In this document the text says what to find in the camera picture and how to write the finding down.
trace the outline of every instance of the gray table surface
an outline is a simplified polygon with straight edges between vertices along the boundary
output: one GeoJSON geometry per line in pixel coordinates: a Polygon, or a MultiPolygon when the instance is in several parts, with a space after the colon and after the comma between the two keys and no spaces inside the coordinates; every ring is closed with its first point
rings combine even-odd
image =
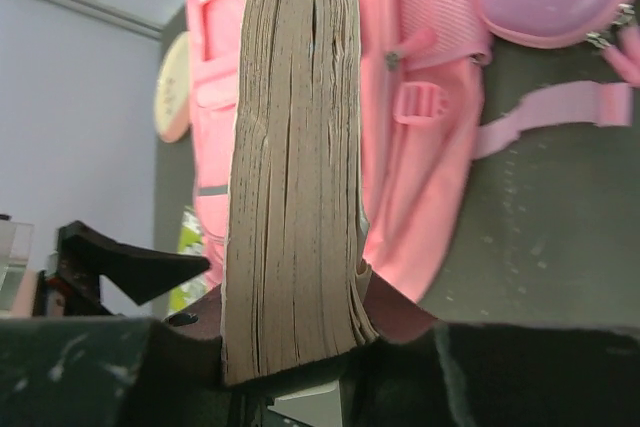
{"type": "MultiPolygon", "coordinates": [[[[164,49],[183,29],[178,13],[164,49]]],[[[586,45],[540,51],[498,40],[494,55],[483,122],[546,85],[616,80],[586,45]]],[[[190,139],[158,141],[156,162],[155,246],[173,251],[191,204],[190,139]]],[[[526,133],[472,165],[450,254],[421,305],[445,320],[639,325],[639,193],[637,124],[526,133]]]]}

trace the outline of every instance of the zipper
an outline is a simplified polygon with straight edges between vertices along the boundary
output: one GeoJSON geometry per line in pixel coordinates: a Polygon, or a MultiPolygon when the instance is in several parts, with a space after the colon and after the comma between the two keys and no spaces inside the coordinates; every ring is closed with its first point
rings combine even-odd
{"type": "Polygon", "coordinates": [[[640,87],[640,27],[633,5],[621,4],[608,29],[589,32],[585,39],[597,49],[622,79],[640,87]],[[620,39],[619,49],[613,42],[620,39]]]}

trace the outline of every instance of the backpack strap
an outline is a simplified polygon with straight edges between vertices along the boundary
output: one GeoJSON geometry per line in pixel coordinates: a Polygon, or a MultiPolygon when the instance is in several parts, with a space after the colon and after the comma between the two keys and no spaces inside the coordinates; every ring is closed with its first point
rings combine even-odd
{"type": "Polygon", "coordinates": [[[474,157],[501,151],[526,130],[560,124],[590,123],[598,127],[628,127],[632,117],[632,89],[620,82],[570,82],[525,95],[504,117],[478,130],[474,157]]]}

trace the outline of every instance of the wall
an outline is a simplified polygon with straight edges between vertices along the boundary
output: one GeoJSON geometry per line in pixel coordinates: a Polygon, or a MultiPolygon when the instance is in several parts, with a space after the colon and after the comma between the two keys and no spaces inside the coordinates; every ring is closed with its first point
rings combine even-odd
{"type": "Polygon", "coordinates": [[[0,12],[0,212],[35,224],[30,268],[76,219],[151,247],[159,44],[37,0],[0,12]]]}

